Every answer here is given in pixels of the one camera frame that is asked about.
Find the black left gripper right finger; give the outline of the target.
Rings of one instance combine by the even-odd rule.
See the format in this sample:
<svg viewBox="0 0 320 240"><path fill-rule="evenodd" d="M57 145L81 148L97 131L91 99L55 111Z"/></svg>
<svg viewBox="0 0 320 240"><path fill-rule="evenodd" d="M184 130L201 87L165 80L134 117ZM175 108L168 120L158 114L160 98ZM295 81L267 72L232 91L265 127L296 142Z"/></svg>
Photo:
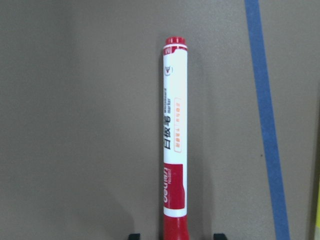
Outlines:
<svg viewBox="0 0 320 240"><path fill-rule="evenodd" d="M213 240L227 240L227 237L224 233L214 233Z"/></svg>

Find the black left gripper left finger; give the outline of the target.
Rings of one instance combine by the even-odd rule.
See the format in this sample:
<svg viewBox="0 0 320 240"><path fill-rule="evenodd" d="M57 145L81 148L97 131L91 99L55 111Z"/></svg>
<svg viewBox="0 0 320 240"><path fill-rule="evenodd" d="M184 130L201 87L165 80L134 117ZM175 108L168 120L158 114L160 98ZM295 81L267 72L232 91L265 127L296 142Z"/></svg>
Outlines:
<svg viewBox="0 0 320 240"><path fill-rule="evenodd" d="M141 234L140 233L131 233L128 235L127 240L140 240Z"/></svg>

